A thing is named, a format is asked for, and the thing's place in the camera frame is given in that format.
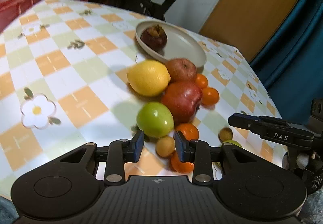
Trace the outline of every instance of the teal curtain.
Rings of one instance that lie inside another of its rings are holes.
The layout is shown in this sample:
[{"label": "teal curtain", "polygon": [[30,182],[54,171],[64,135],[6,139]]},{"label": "teal curtain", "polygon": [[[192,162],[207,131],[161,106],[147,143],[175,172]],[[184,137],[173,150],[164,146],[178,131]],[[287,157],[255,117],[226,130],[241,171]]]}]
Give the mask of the teal curtain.
[{"label": "teal curtain", "polygon": [[299,0],[250,65],[282,118],[306,123],[323,98],[323,0]]}]

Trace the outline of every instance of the silver bolt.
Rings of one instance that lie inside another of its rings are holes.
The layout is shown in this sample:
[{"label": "silver bolt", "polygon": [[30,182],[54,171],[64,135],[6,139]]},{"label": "silver bolt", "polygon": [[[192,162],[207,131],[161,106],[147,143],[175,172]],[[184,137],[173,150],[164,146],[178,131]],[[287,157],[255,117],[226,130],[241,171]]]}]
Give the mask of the silver bolt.
[{"label": "silver bolt", "polygon": [[107,180],[109,182],[119,182],[120,180],[122,180],[122,176],[118,175],[118,174],[111,174],[107,176]]},{"label": "silver bolt", "polygon": [[198,182],[209,182],[211,180],[211,177],[209,175],[206,174],[199,174],[195,177],[195,179]]}]

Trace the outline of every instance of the brown wooden panel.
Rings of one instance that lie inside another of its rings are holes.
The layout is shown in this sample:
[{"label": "brown wooden panel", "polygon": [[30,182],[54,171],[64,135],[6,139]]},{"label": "brown wooden panel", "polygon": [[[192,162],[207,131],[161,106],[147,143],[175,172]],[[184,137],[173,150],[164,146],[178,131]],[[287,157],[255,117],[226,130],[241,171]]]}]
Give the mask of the brown wooden panel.
[{"label": "brown wooden panel", "polygon": [[237,47],[247,61],[261,50],[297,0],[220,0],[200,33]]}]

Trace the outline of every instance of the checkered tablecloth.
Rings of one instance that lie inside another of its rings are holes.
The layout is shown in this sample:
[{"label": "checkered tablecloth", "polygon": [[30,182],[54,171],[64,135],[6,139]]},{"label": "checkered tablecloth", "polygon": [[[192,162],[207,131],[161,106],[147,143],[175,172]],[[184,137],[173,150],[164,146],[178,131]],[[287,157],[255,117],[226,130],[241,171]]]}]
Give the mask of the checkered tablecloth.
[{"label": "checkered tablecloth", "polygon": [[[86,142],[106,146],[132,138],[148,99],[131,91],[126,69],[147,58],[134,40],[135,26],[147,19],[104,5],[43,0],[0,35],[1,195],[10,197],[20,175]],[[214,110],[196,114],[201,140],[219,146],[218,132],[235,112],[280,117],[236,48],[184,31],[206,51],[203,74],[220,93]],[[283,146],[246,130],[233,132],[245,149],[281,165]],[[156,156],[153,143],[145,143],[140,161],[125,164],[125,171],[176,174]]]}]

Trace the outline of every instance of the plate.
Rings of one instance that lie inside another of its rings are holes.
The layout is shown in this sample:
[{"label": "plate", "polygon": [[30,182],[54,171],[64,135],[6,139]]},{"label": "plate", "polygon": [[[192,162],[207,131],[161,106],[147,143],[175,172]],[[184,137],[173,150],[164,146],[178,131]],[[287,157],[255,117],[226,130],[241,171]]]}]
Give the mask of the plate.
[{"label": "plate", "polygon": [[[145,29],[156,24],[159,24],[167,35],[167,43],[161,54],[149,48],[140,39]],[[173,58],[186,58],[194,63],[197,68],[203,67],[206,63],[206,54],[197,41],[175,25],[157,20],[143,21],[136,26],[135,32],[136,39],[144,51],[162,63]]]}]

